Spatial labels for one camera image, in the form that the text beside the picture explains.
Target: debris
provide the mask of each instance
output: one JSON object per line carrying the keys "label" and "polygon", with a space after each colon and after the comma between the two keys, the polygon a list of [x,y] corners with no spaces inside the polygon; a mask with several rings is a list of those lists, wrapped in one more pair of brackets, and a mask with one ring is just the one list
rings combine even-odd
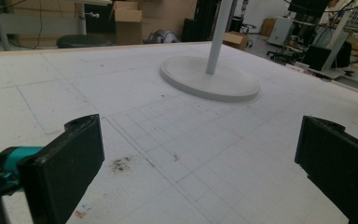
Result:
{"label": "debris", "polygon": [[91,206],[89,206],[88,204],[82,204],[81,205],[82,207],[83,207],[83,209],[85,209],[85,210],[87,210],[87,211],[89,211],[89,210],[91,210]]}
{"label": "debris", "polygon": [[75,210],[75,216],[77,216],[77,217],[83,218],[83,217],[85,217],[86,215],[87,215],[86,212],[81,213],[81,212]]}
{"label": "debris", "polygon": [[180,157],[178,155],[173,155],[175,157],[175,160],[174,161],[179,161]]}
{"label": "debris", "polygon": [[110,167],[112,167],[112,171],[114,173],[124,172],[124,171],[130,170],[130,166],[128,165],[128,163],[131,160],[132,160],[131,157],[125,157],[122,159],[114,160],[114,161],[112,161],[112,164],[110,165]]}

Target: white tabletop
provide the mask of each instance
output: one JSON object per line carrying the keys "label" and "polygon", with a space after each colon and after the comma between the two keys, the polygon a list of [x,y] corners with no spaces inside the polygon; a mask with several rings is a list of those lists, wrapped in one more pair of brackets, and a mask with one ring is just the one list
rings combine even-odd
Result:
{"label": "white tabletop", "polygon": [[[304,115],[358,138],[358,92],[226,46],[220,60],[260,81],[251,102],[200,99],[159,75],[164,59],[210,46],[0,53],[0,151],[99,113],[106,159],[68,223],[347,223],[294,157]],[[32,222],[22,193],[5,203],[13,223]]]}

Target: round white base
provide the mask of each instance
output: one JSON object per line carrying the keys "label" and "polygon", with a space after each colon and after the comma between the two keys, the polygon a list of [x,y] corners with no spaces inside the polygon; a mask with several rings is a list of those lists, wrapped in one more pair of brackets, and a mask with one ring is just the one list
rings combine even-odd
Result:
{"label": "round white base", "polygon": [[240,70],[218,63],[214,75],[205,72],[207,59],[179,56],[165,60],[161,76],[176,89],[208,100],[243,102],[260,91],[257,79]]}

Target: stool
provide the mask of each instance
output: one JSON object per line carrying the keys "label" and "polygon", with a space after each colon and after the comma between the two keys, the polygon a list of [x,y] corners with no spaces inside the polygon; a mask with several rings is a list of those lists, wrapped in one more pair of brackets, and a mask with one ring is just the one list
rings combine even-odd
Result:
{"label": "stool", "polygon": [[96,35],[64,35],[58,38],[59,49],[92,48],[112,46],[110,40]]}

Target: dirt spot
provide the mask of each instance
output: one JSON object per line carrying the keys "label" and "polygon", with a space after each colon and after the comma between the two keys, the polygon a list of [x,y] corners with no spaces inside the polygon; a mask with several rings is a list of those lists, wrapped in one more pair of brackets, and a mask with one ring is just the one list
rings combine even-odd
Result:
{"label": "dirt spot", "polygon": [[86,215],[87,215],[86,212],[79,212],[79,211],[75,210],[75,216],[77,216],[77,217],[83,218]]}
{"label": "dirt spot", "polygon": [[180,160],[180,157],[178,155],[173,155],[175,157],[175,160],[174,161],[179,161]]}
{"label": "dirt spot", "polygon": [[130,170],[129,163],[133,160],[133,157],[124,157],[122,159],[112,161],[110,167],[114,173],[122,173]]}

